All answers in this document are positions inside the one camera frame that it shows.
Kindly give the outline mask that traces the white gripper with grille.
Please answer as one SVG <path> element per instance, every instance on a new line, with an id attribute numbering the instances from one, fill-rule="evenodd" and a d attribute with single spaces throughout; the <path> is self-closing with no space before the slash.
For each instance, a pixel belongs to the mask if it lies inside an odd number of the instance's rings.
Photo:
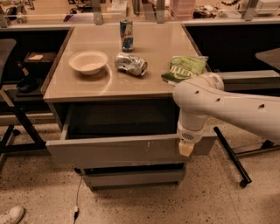
<path id="1" fill-rule="evenodd" d="M 194 144 L 200 141 L 203 134 L 204 125 L 199 122 L 178 122 L 177 134 L 182 139 L 178 144 L 179 153 L 189 157 L 194 148 Z"/>

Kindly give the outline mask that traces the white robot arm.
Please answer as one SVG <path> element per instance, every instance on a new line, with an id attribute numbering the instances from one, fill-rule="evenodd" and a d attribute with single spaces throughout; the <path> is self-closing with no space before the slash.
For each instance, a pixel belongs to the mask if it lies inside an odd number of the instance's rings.
<path id="1" fill-rule="evenodd" d="M 191 155 L 210 116 L 280 144 L 279 97 L 226 92 L 216 73 L 181 81 L 172 97 L 179 107 L 178 148 L 183 156 Z"/>

